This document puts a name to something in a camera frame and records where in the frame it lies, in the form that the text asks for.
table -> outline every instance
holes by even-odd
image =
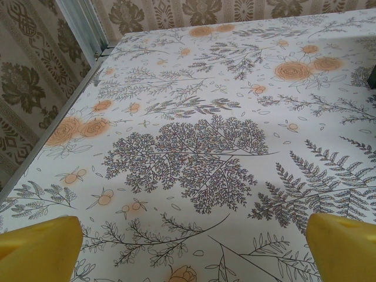
[[[376,221],[375,24],[369,9],[125,35],[0,232],[78,216],[71,281],[321,281],[309,215]]]

orange flower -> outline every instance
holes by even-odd
[[[98,102],[92,109],[94,112],[100,112],[101,110],[106,110],[111,106],[112,102],[110,100]]]
[[[190,49],[188,48],[184,48],[182,51],[180,51],[180,55],[182,57],[188,56],[189,53],[190,53]]]
[[[318,51],[318,47],[315,45],[307,45],[303,47],[303,52],[307,54],[316,53]]]
[[[251,85],[251,87],[252,87],[252,89],[253,89],[253,92],[255,93],[255,94],[261,94],[261,93],[263,93],[264,91],[265,91],[265,86],[260,86],[260,85],[258,85],[258,84],[253,84],[253,85]]]
[[[198,26],[190,30],[189,34],[192,37],[205,37],[212,34],[213,28],[209,26]]]
[[[59,124],[58,128],[53,132],[51,137],[47,140],[47,145],[62,145],[69,141],[72,136],[77,133],[79,121],[75,118],[64,118]]]
[[[196,272],[188,267],[183,266],[176,270],[169,280],[169,282],[196,282],[197,281],[197,274]]]
[[[131,103],[130,106],[129,106],[129,111],[131,113],[137,113],[139,111],[139,108],[140,108],[140,105],[137,104],[137,103]]]
[[[108,126],[109,123],[107,120],[95,119],[79,126],[78,132],[81,133],[82,136],[94,137],[104,132],[108,128]]]
[[[232,31],[234,28],[235,28],[235,26],[231,25],[231,24],[220,25],[220,26],[217,27],[216,31],[219,31],[219,32],[229,32],[229,31]]]
[[[310,68],[298,62],[282,63],[276,68],[276,75],[284,80],[305,80],[311,75]]]
[[[281,47],[287,47],[288,42],[286,40],[279,40],[278,45],[280,45]]]
[[[339,59],[329,57],[316,59],[313,64],[315,68],[320,71],[333,71],[334,69],[340,68],[342,65]]]

wall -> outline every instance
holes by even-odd
[[[0,0],[0,190],[90,66],[54,0]]]
[[[376,0],[92,0],[110,41],[128,32],[376,8]]]

yellow plastic part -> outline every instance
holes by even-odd
[[[81,244],[75,216],[0,234],[0,281],[68,282]]]
[[[376,225],[312,214],[307,242],[323,282],[376,281]]]

metal frame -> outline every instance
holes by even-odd
[[[95,54],[101,54],[108,45],[107,37],[90,0],[56,0],[70,29],[91,67]]]
[[[34,146],[34,148],[31,150],[29,156],[25,159],[25,161],[21,164],[21,166],[17,169],[15,174],[9,179],[7,184],[4,186],[2,191],[0,192],[0,204],[4,199],[8,196],[8,194],[13,190],[14,186],[18,183],[18,180],[21,178],[21,176],[25,173],[26,169],[29,167],[29,165],[33,162],[34,158],[38,155],[41,148],[44,146],[44,144],[47,142],[51,134],[55,131],[55,129],[58,127],[62,119],[65,117],[65,115],[68,113],[69,109],[73,106],[73,104],[76,102],[78,97],[81,94],[81,91],[83,88],[88,84],[89,80],[92,78],[92,76],[96,73],[96,71],[99,69],[101,64],[106,60],[106,57],[100,57],[98,61],[96,62],[96,65],[91,68],[91,70],[88,72],[88,74],[85,76],[85,78],[81,81],[79,86],[76,88],[76,90],[73,92],[72,96],[69,98],[69,100],[65,103],[63,108],[60,110],[57,117],[53,120],[51,125],[46,129],[43,136],[40,138],[40,140],[37,142],[37,144]]]

